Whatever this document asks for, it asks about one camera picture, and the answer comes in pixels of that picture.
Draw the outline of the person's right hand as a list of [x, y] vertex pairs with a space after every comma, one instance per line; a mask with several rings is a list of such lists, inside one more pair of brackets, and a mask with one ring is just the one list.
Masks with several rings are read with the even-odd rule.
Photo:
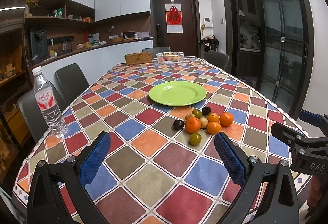
[[313, 176], [311, 179], [310, 183], [310, 191], [309, 191], [309, 196], [307, 199], [307, 205], [309, 207], [316, 207], [319, 200], [322, 197], [322, 191], [321, 191], [321, 180]]

